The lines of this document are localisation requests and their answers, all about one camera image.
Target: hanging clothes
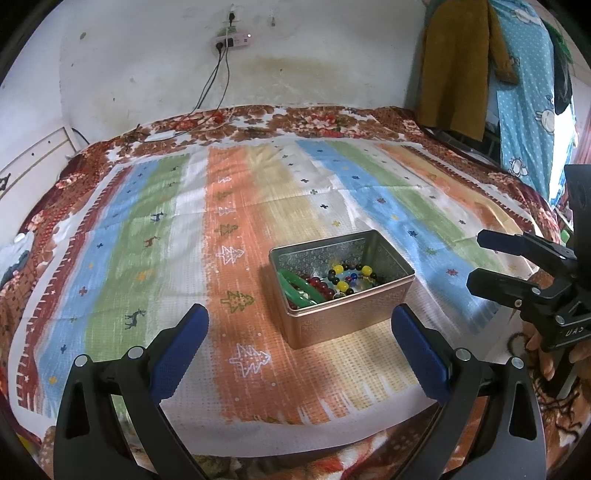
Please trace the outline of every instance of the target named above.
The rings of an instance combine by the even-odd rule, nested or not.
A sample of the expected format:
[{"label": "hanging clothes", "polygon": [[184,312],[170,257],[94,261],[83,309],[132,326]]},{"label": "hanging clothes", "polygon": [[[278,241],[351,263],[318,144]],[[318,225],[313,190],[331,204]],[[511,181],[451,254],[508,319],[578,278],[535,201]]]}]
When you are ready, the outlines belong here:
[{"label": "hanging clothes", "polygon": [[489,55],[499,80],[519,82],[495,11],[488,0],[447,0],[423,40],[419,123],[482,140]]},{"label": "hanging clothes", "polygon": [[560,115],[570,105],[573,85],[570,83],[569,58],[564,50],[564,38],[550,24],[544,22],[554,49],[554,113]]},{"label": "hanging clothes", "polygon": [[555,117],[552,42],[542,20],[528,3],[490,2],[498,14],[520,79],[517,86],[495,85],[501,164],[549,200]]}]

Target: bed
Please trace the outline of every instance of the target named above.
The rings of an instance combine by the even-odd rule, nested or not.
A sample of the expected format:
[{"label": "bed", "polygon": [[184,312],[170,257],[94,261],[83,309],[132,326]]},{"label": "bed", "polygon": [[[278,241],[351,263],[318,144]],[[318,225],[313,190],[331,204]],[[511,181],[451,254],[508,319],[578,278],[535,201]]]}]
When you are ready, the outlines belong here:
[{"label": "bed", "polygon": [[[388,322],[294,351],[274,322],[268,275],[273,247],[369,228],[415,269],[407,303],[427,326],[482,359],[524,356],[555,468],[589,423],[589,386],[547,398],[516,311],[465,287],[476,267],[547,281],[475,241],[483,228],[557,241],[547,204],[428,137],[407,111],[254,105],[89,146],[23,223],[34,242],[0,293],[0,389],[39,439],[46,471],[75,356],[118,358],[201,303],[208,337],[161,406],[212,478],[389,478],[435,406]],[[448,468],[461,464],[483,405]],[[149,467],[125,406],[116,408]]]}]

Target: yellow bead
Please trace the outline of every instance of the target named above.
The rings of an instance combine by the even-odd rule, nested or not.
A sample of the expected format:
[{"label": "yellow bead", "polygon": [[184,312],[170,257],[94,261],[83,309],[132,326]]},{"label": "yellow bead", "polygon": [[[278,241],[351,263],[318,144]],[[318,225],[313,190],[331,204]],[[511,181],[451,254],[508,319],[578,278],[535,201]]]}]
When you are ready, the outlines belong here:
[{"label": "yellow bead", "polygon": [[349,284],[345,281],[340,281],[336,284],[336,287],[343,293],[345,293],[349,289]]}]

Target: electrical outlet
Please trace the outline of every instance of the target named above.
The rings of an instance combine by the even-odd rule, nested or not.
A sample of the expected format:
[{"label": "electrical outlet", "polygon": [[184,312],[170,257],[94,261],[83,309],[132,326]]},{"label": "electrical outlet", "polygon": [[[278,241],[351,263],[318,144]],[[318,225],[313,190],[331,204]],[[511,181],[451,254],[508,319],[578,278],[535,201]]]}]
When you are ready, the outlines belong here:
[{"label": "electrical outlet", "polygon": [[[215,37],[212,41],[212,47],[215,55],[218,55],[216,45],[221,42],[224,47],[226,46],[226,35],[220,35]],[[234,50],[235,48],[247,47],[252,42],[252,35],[250,33],[228,33],[228,48]]]},{"label": "electrical outlet", "polygon": [[228,14],[230,14],[230,12],[234,13],[234,20],[232,21],[232,24],[234,24],[235,22],[242,20],[242,17],[244,16],[244,7],[242,5],[232,4]]}]

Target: green stripe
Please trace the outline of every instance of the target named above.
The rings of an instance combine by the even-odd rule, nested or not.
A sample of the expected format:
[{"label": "green stripe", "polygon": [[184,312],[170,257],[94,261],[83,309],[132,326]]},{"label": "green stripe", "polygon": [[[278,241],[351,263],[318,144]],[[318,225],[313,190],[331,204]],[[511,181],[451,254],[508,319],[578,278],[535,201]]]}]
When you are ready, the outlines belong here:
[{"label": "green stripe", "polygon": [[[130,347],[144,344],[146,323],[154,314],[149,306],[158,287],[158,269],[167,262],[164,253],[173,221],[174,198],[188,159],[188,155],[178,155],[158,162],[122,226],[86,329],[85,352],[94,361],[120,358]],[[163,196],[170,200],[163,201]],[[160,211],[167,216],[153,222],[151,214]],[[152,247],[145,247],[144,241],[152,236],[159,240]],[[136,280],[150,270],[145,280]],[[138,316],[137,326],[125,330],[125,323],[130,322],[125,315],[138,309],[146,310],[146,316]]]},{"label": "green stripe", "polygon": [[466,234],[454,222],[437,208],[435,202],[426,199],[416,191],[414,185],[401,179],[396,174],[376,164],[370,155],[347,142],[328,141],[331,147],[350,161],[356,163],[375,178],[381,186],[387,187],[389,192],[413,216],[423,222],[459,257],[470,262],[474,267],[486,268],[502,272],[503,267],[490,253],[481,248],[474,237],[466,238]]}]

